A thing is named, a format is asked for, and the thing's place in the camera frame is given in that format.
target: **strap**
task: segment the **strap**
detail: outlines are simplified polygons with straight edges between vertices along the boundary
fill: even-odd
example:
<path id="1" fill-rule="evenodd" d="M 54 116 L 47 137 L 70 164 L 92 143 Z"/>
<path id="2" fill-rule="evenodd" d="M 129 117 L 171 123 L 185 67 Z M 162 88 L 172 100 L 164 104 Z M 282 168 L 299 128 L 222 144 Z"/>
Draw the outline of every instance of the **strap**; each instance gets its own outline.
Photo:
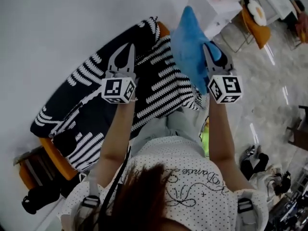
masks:
<path id="1" fill-rule="evenodd" d="M 237 231 L 256 231 L 257 230 L 257 215 L 251 201 L 252 193 L 244 192 L 242 198 L 238 201 L 237 207 Z"/>
<path id="2" fill-rule="evenodd" d="M 120 178 L 121 178 L 121 176 L 122 176 L 122 174 L 124 172 L 124 169 L 125 169 L 126 164 L 128 162 L 130 150 L 131 150 L 131 147 L 129 148 L 128 152 L 126 153 L 125 160 L 124 160 L 124 162 L 123 162 L 123 164 L 122 164 L 118 174 L 116 175 L 116 178 L 115 178 L 114 182 L 112 183 L 112 185 L 111 185 L 111 187 L 110 187 L 110 189 L 109 189 L 109 191 L 108 191 L 108 193 L 107 193 L 107 195 L 106 195 L 106 197 L 104 199 L 104 202 L 103 202 L 101 210 L 100 210 L 99 218 L 97 220 L 97 222 L 99 224 L 99 227 L 103 226 L 103 222 L 104 222 L 104 220 L 107 217 L 106 211 L 107 211 L 107 208 L 108 208 L 109 201 L 110 201 L 111 196 L 114 193 L 114 191 L 116 189 L 116 186 L 117 186 L 117 184 L 118 184 L 118 182 L 119 182 L 119 180 L 120 180 Z"/>
<path id="3" fill-rule="evenodd" d="M 90 195 L 88 197 L 85 197 L 81 204 L 73 207 L 71 213 L 71 229 L 75 230 L 73 227 L 75 216 L 78 215 L 80 222 L 82 222 L 93 212 L 93 209 L 95 207 L 98 207 L 99 205 L 100 205 L 100 198 L 95 195 Z"/>
<path id="4" fill-rule="evenodd" d="M 106 213 L 106 210 L 107 210 L 109 201 L 111 199 L 111 196 L 114 193 L 114 191 L 116 189 L 116 186 L 117 186 L 117 183 L 119 182 L 119 180 L 120 180 L 120 178 L 121 178 L 121 176 L 122 176 L 122 174 L 124 172 L 124 169 L 126 167 L 126 164 L 127 164 L 128 158 L 129 158 L 129 154 L 130 154 L 130 148 L 129 148 L 128 152 L 126 153 L 126 157 L 125 157 L 125 160 L 124 160 L 124 162 L 122 164 L 122 167 L 120 168 L 120 170 L 119 170 L 119 172 L 118 172 L 114 182 L 111 185 L 111 188 L 109 189 L 109 191 L 108 191 L 108 193 L 107 193 L 107 195 L 106 195 L 106 197 L 104 199 L 103 205 L 101 207 L 100 215 L 101 215 L 102 212 Z"/>
<path id="5" fill-rule="evenodd" d="M 91 170 L 90 174 L 88 175 L 89 179 L 89 189 L 90 189 L 90 195 L 98 196 L 99 197 L 99 191 L 98 191 L 98 185 L 96 181 L 96 170 Z"/>

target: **person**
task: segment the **person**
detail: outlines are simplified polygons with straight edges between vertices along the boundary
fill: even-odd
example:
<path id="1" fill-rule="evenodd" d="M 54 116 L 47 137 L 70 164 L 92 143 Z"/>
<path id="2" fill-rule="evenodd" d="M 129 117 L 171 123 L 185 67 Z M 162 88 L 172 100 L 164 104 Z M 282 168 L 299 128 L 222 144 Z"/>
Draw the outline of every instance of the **person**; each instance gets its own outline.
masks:
<path id="1" fill-rule="evenodd" d="M 294 216 L 288 218 L 285 222 L 282 223 L 283 230 L 294 230 L 296 227 L 296 224 L 298 222 L 298 219 L 302 217 L 301 213 L 296 213 Z"/>
<path id="2" fill-rule="evenodd" d="M 295 31 L 302 43 L 308 43 L 308 15 L 305 13 L 305 7 L 299 0 L 292 0 L 296 9 L 298 22 L 295 24 Z"/>
<path id="3" fill-rule="evenodd" d="M 297 198 L 297 207 L 298 209 L 304 209 L 308 207 L 308 196 L 305 194 L 304 196 L 299 196 Z"/>
<path id="4" fill-rule="evenodd" d="M 287 24 L 290 31 L 296 33 L 295 25 L 298 23 L 300 14 L 305 12 L 305 6 L 301 0 L 290 0 L 290 2 L 296 11 L 296 15 L 294 12 L 290 12 L 282 21 Z"/>
<path id="5" fill-rule="evenodd" d="M 259 162 L 253 167 L 252 162 L 259 159 Z M 246 179 L 260 191 L 267 195 L 269 208 L 272 207 L 272 201 L 275 196 L 286 193 L 291 187 L 291 175 L 287 171 L 284 176 L 281 175 L 280 167 L 270 166 L 266 170 L 269 156 L 262 153 L 261 146 L 255 150 L 255 146 L 248 148 L 241 156 L 240 169 Z"/>
<path id="6" fill-rule="evenodd" d="M 196 128 L 180 111 L 148 122 L 127 156 L 134 106 L 117 105 L 103 142 L 94 169 L 98 204 L 82 215 L 80 203 L 89 206 L 95 196 L 89 196 L 93 181 L 80 183 L 62 208 L 63 230 L 235 230 L 242 196 L 253 203 L 254 230 L 264 230 L 266 198 L 235 163 L 224 104 L 210 95 L 210 160 Z"/>

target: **white wall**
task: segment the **white wall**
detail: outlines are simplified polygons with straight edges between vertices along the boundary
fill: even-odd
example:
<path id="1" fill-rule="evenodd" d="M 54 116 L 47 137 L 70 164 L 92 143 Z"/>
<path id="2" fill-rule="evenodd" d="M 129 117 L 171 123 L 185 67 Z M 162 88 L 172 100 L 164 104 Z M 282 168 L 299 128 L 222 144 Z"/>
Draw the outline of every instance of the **white wall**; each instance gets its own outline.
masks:
<path id="1" fill-rule="evenodd" d="M 158 15 L 175 27 L 188 0 L 0 0 L 0 223 L 32 231 L 51 208 L 32 216 L 12 166 L 38 145 L 29 127 L 55 89 L 89 55 L 130 25 Z"/>

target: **backpack strap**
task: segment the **backpack strap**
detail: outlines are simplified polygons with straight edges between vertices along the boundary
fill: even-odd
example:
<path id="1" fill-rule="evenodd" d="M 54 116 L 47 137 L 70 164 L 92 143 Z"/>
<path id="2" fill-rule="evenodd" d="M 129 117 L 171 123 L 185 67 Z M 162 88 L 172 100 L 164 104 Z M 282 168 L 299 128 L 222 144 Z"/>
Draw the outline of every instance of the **backpack strap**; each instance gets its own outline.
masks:
<path id="1" fill-rule="evenodd" d="M 257 214 L 251 201 L 252 193 L 244 192 L 237 206 L 237 231 L 257 231 Z"/>
<path id="2" fill-rule="evenodd" d="M 129 158 L 129 154 L 130 154 L 130 149 L 126 153 L 125 160 L 124 160 L 118 174 L 116 175 L 116 178 L 115 178 L 114 182 L 112 183 L 110 190 L 108 191 L 108 194 L 105 197 L 105 200 L 104 200 L 103 205 L 101 207 L 102 211 L 100 211 L 99 216 L 101 216 L 101 213 L 106 213 L 109 200 L 110 200 L 110 198 L 111 198 L 111 196 L 112 196 L 112 194 L 113 194 L 113 192 L 114 192 L 114 190 L 117 186 L 118 181 L 120 180 L 120 178 L 123 174 L 123 171 L 126 167 L 126 164 L 127 164 L 128 158 Z M 94 208 L 98 208 L 99 205 L 101 204 L 95 170 L 90 171 L 90 174 L 88 175 L 88 181 L 89 181 L 89 192 L 90 192 L 90 194 L 89 194 L 89 196 L 87 196 L 83 199 L 82 203 L 79 205 L 79 208 L 76 212 L 76 215 L 79 215 L 79 218 L 81 218 L 81 219 L 85 219 L 87 216 L 89 216 L 91 214 L 91 212 L 93 211 Z"/>

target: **black and white striped cushion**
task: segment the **black and white striped cushion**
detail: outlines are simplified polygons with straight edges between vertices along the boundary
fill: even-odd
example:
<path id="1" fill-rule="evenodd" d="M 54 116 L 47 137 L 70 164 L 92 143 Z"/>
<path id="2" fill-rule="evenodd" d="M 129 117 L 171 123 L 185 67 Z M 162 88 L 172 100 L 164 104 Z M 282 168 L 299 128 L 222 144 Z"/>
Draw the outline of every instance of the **black and white striped cushion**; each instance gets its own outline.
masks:
<path id="1" fill-rule="evenodd" d="M 35 135 L 51 138 L 72 129 L 77 146 L 67 159 L 78 170 L 88 168 L 99 158 L 116 109 L 116 105 L 101 98 L 101 79 L 105 77 L 109 57 L 127 42 L 136 47 L 134 72 L 139 78 L 131 138 L 154 117 L 166 116 L 181 106 L 193 110 L 204 107 L 203 96 L 174 63 L 170 36 L 160 39 L 156 18 L 150 17 L 110 41 L 79 66 L 52 95 L 31 126 Z M 125 54 L 128 50 L 115 60 L 117 65 L 126 64 Z"/>

